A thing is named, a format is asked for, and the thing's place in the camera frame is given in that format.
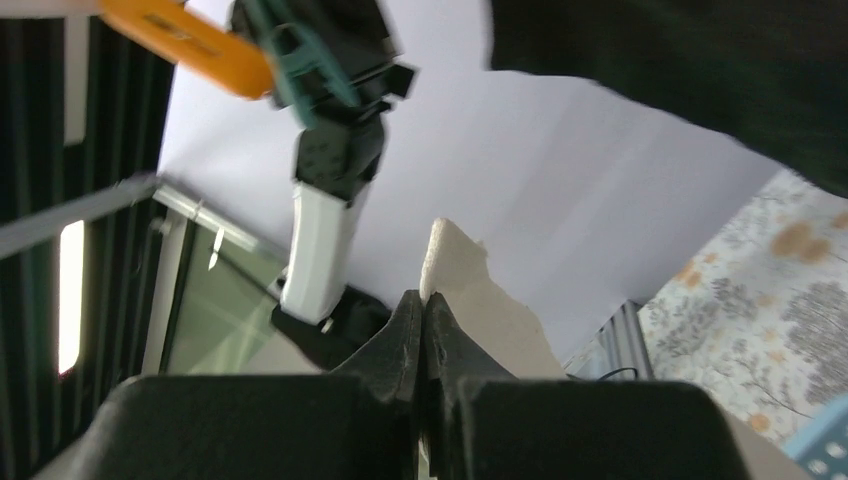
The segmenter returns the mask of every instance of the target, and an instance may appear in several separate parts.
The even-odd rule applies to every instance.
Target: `cardboard piece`
[[[422,299],[445,296],[462,329],[514,375],[564,377],[539,319],[489,278],[485,249],[453,222],[433,224],[421,271]],[[776,446],[724,412],[754,480],[809,480]]]

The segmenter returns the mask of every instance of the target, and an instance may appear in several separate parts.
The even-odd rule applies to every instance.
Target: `blue plastic basket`
[[[783,451],[813,478],[848,480],[848,395],[825,407]]]

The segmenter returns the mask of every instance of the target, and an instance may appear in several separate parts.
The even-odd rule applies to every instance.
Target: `gray bar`
[[[636,305],[627,301],[601,329],[601,340],[607,351],[610,370],[632,367],[639,372],[639,380],[653,380],[654,371],[645,347]],[[632,372],[621,375],[634,376]]]
[[[79,220],[96,220],[153,196],[158,180],[154,174],[122,180],[113,187],[86,195],[0,227],[0,259],[54,238]]]
[[[630,339],[630,351],[633,353],[634,365],[639,369],[639,377],[643,380],[654,379],[654,369],[651,367],[651,358],[648,356],[648,347],[645,345],[645,335],[642,325],[639,323],[639,315],[636,313],[636,304],[627,301],[622,307],[624,322],[627,327],[627,337]]]
[[[150,308],[150,324],[147,328],[147,340],[144,345],[144,360],[141,364],[143,375],[157,375],[165,348],[165,336],[168,321],[174,307],[174,289],[180,267],[180,257],[185,243],[187,220],[174,210],[168,211],[165,219],[167,227],[163,232],[162,250],[159,253],[159,268],[156,273],[156,287],[153,290],[153,305]]]
[[[185,185],[167,177],[160,177],[159,189],[153,195],[153,199],[196,222],[201,227],[213,232],[223,229],[226,240],[248,252],[288,261],[288,249],[238,226],[223,214],[218,213],[213,205],[195,195]]]

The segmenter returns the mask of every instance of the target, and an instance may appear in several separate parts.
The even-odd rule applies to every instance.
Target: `light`
[[[79,357],[82,327],[82,268],[85,222],[72,223],[59,235],[59,374]]]

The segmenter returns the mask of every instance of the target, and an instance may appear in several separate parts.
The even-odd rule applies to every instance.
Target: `glass panel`
[[[272,285],[284,263],[220,239],[213,259],[217,232],[200,227],[196,232],[168,373],[237,373],[271,338],[269,319],[277,302],[262,289]]]

